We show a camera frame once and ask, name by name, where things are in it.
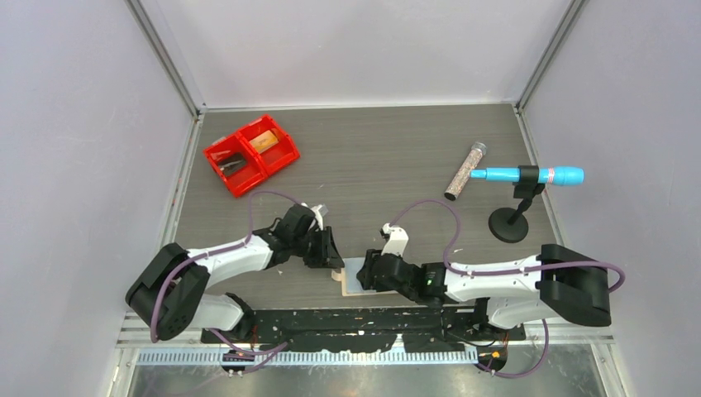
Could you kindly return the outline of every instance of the blue microphone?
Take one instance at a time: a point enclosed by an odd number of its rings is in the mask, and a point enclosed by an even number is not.
[[[518,168],[488,168],[472,170],[470,178],[488,181],[518,182],[521,171]],[[577,167],[541,168],[538,170],[539,184],[556,184],[558,186],[575,186],[584,182],[584,170]]]

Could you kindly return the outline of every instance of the cylindrical container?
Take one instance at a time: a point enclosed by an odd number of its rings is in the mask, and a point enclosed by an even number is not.
[[[472,149],[467,155],[465,162],[462,163],[457,174],[455,174],[455,178],[453,178],[453,181],[448,185],[448,189],[446,189],[446,192],[443,194],[446,196],[446,199],[455,201],[458,198],[462,188],[465,187],[467,180],[470,178],[470,172],[477,168],[477,164],[479,164],[479,161],[482,160],[482,157],[486,154],[487,146],[484,143],[475,142],[474,145],[472,145]]]

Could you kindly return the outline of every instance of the white wall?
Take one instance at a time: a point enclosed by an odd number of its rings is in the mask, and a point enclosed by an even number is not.
[[[121,0],[0,1],[0,103],[0,395],[94,397],[190,117]]]
[[[527,120],[575,250],[624,266],[613,328],[639,395],[698,395],[701,2],[589,2]]]
[[[181,72],[192,73],[197,87],[191,91],[210,108],[229,108],[514,102],[569,2],[146,5],[155,20],[167,21],[159,30],[176,62],[184,61]]]

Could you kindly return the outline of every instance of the cable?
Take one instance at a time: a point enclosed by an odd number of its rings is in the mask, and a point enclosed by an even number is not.
[[[505,374],[503,372],[494,371],[493,375],[498,376],[500,378],[518,379],[518,378],[523,378],[524,376],[528,376],[528,375],[532,374],[533,372],[537,371],[538,368],[540,368],[543,365],[543,362],[545,362],[547,352],[548,352],[548,347],[550,346],[550,333],[548,332],[548,327],[547,327],[547,323],[546,323],[545,319],[543,319],[543,331],[546,334],[546,341],[545,341],[545,344],[543,345],[543,354],[541,356],[541,359],[538,360],[538,362],[533,366],[533,368],[531,368],[528,371],[521,372],[518,374]],[[491,364],[492,364],[492,359],[489,359],[489,363],[486,366],[484,366],[480,363],[477,363],[477,367],[479,367],[480,370],[492,372],[492,369],[489,368],[489,366]]]
[[[212,250],[210,252],[204,252],[202,254],[188,258],[185,261],[183,261],[182,263],[180,263],[179,265],[175,266],[175,268],[170,273],[168,273],[168,275],[165,277],[165,280],[163,281],[163,284],[160,286],[160,290],[158,291],[158,296],[156,297],[156,300],[155,300],[153,314],[151,314],[151,321],[150,321],[150,326],[149,326],[151,342],[153,342],[153,343],[158,342],[158,335],[156,334],[156,327],[158,325],[158,315],[160,313],[160,306],[163,304],[165,292],[168,289],[170,282],[173,281],[173,279],[175,279],[175,276],[182,269],[184,269],[186,266],[188,266],[196,261],[199,261],[200,259],[204,259],[208,256],[215,256],[215,255],[223,254],[226,252],[231,252],[231,251],[237,250],[237,249],[245,246],[246,244],[248,244],[250,239],[253,237],[253,198],[255,196],[257,196],[258,194],[274,194],[274,195],[277,195],[280,197],[284,197],[284,198],[286,198],[286,199],[288,199],[296,204],[300,203],[297,199],[295,199],[291,196],[288,196],[287,194],[274,192],[272,190],[259,190],[257,192],[254,192],[253,194],[251,194],[248,197],[248,234],[246,235],[246,238],[244,238],[244,241],[242,243],[234,244],[231,246],[225,246],[223,248],[218,248],[218,249]]]
[[[463,270],[458,270],[454,268],[451,263],[448,261],[448,253],[450,252],[451,248],[453,247],[453,244],[458,241],[458,237],[460,236],[460,230],[462,228],[462,222],[460,221],[460,216],[458,213],[455,211],[455,209],[448,205],[447,203],[443,203],[442,201],[438,201],[435,199],[426,199],[426,200],[419,200],[415,203],[409,204],[402,212],[397,215],[392,222],[389,223],[390,226],[394,226],[397,224],[399,219],[401,219],[404,214],[406,214],[410,209],[416,207],[417,205],[424,204],[424,203],[436,203],[439,204],[443,207],[445,207],[448,211],[451,212],[453,215],[453,218],[455,219],[455,234],[453,235],[453,238],[448,242],[448,245],[446,246],[446,249],[443,250],[443,265],[448,269],[449,271],[456,273],[458,275],[468,275],[470,277],[473,276],[482,276],[482,275],[518,275],[521,274],[522,271],[520,269],[509,269],[509,270],[491,270],[491,271],[483,271],[483,270],[475,270],[475,271],[463,271]],[[555,263],[555,264],[550,264],[550,265],[538,265],[538,266],[530,266],[527,268],[523,269],[523,272],[531,272],[531,271],[545,271],[545,270],[555,270],[555,269],[565,269],[568,267],[598,267],[602,269],[608,269],[608,270],[613,270],[616,273],[618,273],[618,280],[616,283],[614,283],[611,287],[609,287],[608,292],[613,292],[616,289],[621,288],[621,285],[623,285],[623,282],[626,280],[626,273],[621,269],[620,267],[616,265],[612,265],[610,263],[606,262],[598,262],[598,261],[576,261],[576,262],[562,262],[562,263]]]
[[[218,329],[209,328],[209,332],[211,332],[212,334],[214,334],[214,336],[216,336],[216,337],[218,337],[219,339],[221,339],[222,342],[224,342],[224,343],[226,343],[227,345],[229,345],[229,347],[230,347],[232,350],[234,350],[234,351],[236,351],[236,352],[239,352],[239,353],[247,354],[247,355],[249,355],[249,356],[263,356],[263,355],[266,355],[266,354],[275,355],[276,353],[278,353],[279,351],[283,350],[283,349],[287,346],[287,342],[282,342],[282,343],[280,343],[277,347],[274,347],[274,348],[272,348],[272,349],[270,349],[270,350],[263,350],[263,351],[254,352],[254,351],[251,351],[251,350],[241,349],[241,348],[238,347],[237,345],[231,343],[231,341],[229,341],[224,335],[222,335],[222,333],[219,332]]]

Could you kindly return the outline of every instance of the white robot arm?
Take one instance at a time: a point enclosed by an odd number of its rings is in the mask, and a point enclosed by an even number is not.
[[[417,266],[404,261],[408,234],[401,227],[385,224],[380,234],[386,240],[384,249],[368,250],[357,275],[365,289],[396,290],[414,302],[431,307],[476,300],[478,307],[486,303],[483,305],[486,322],[502,329],[553,317],[592,327],[611,323],[605,269],[526,270],[559,262],[593,261],[563,246],[544,245],[540,254],[515,261],[483,265],[452,263],[451,268],[460,272],[457,273],[448,270],[443,262]]]
[[[241,239],[191,250],[184,250],[177,243],[168,244],[129,289],[126,303],[150,325],[156,297],[166,277],[176,266],[190,260],[192,263],[177,274],[177,283],[171,283],[158,308],[158,338],[169,340],[187,327],[234,333],[239,327],[239,336],[243,338],[250,330],[246,313],[252,311],[248,305],[234,294],[214,296],[204,291],[231,277],[270,269],[290,256],[302,257],[307,267],[340,269],[343,260],[338,255],[331,228],[323,226],[326,212],[323,205],[309,208],[295,204],[272,226],[253,231],[248,242]]]

